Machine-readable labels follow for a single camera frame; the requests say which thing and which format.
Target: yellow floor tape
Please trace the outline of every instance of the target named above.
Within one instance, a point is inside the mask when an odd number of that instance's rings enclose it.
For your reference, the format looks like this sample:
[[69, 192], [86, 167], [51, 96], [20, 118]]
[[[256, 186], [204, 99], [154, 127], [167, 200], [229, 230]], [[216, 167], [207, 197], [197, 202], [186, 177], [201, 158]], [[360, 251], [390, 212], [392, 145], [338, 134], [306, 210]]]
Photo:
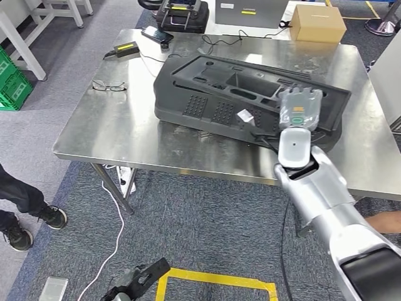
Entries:
[[[330, 0], [324, 0], [326, 2], [326, 6], [332, 6], [332, 4], [330, 2]], [[370, 8], [370, 10], [375, 15], [375, 18], [357, 18], [357, 17], [342, 17], [343, 19], [347, 20], [370, 20], [370, 19], [380, 19], [380, 16], [370, 4], [369, 1], [365, 1], [366, 4]]]
[[179, 268], [171, 268], [170, 272], [159, 279], [155, 301], [164, 301], [168, 277], [179, 278], [189, 281], [208, 282], [221, 285], [231, 285], [234, 287], [253, 288], [258, 290], [266, 290], [268, 292], [268, 301], [279, 301], [274, 283], [262, 282], [257, 279], [243, 278], [228, 275], [219, 275], [212, 273], [195, 272], [181, 270]]

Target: green crate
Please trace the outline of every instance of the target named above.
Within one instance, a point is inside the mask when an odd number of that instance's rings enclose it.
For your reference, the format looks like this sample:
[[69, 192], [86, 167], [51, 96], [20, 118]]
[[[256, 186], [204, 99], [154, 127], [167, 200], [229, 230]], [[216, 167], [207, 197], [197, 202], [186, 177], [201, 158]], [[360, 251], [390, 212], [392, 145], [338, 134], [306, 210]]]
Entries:
[[23, 74], [17, 70], [9, 77], [0, 90], [0, 110], [20, 110], [32, 91], [32, 86]]
[[0, 88], [2, 88], [10, 76], [17, 70], [8, 55], [0, 47]]

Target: laptop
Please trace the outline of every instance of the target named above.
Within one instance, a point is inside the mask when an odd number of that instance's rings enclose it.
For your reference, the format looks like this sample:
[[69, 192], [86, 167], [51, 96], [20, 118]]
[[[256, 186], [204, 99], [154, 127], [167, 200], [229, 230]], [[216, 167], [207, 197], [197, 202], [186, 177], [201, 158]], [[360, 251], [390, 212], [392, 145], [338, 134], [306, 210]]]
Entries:
[[289, 0], [216, 0], [216, 23], [278, 28]]

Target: smartphone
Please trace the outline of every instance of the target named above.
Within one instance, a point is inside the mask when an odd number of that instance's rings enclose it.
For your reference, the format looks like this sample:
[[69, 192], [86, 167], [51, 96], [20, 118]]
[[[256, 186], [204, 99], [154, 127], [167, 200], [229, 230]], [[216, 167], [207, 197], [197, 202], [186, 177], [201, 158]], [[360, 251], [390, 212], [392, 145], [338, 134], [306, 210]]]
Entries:
[[40, 294], [38, 301], [62, 301], [68, 279], [49, 277]]
[[158, 30], [153, 26], [148, 26], [145, 29], [142, 29], [142, 34], [149, 39], [152, 39], [153, 41], [158, 42], [159, 44], [160, 43], [168, 43], [171, 41], [173, 38], [174, 38], [174, 36], [170, 33], [165, 33], [164, 31]]

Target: person's leg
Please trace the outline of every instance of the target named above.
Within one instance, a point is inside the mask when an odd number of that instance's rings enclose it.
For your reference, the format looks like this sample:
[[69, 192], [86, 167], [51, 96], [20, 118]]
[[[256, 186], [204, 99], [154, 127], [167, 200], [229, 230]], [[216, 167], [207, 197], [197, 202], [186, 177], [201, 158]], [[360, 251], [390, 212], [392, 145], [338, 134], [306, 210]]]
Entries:
[[66, 214], [44, 202], [41, 191], [15, 179], [0, 164], [0, 199], [8, 199], [17, 205], [21, 213], [41, 218], [51, 228], [61, 229], [66, 223]]
[[47, 206], [40, 190], [8, 174], [2, 164], [0, 164], [0, 199], [13, 202], [21, 213], [38, 214]]
[[26, 251], [34, 242], [32, 235], [23, 229], [13, 212], [0, 210], [0, 231], [16, 251]]
[[401, 211], [386, 211], [366, 219], [379, 233], [401, 233]]

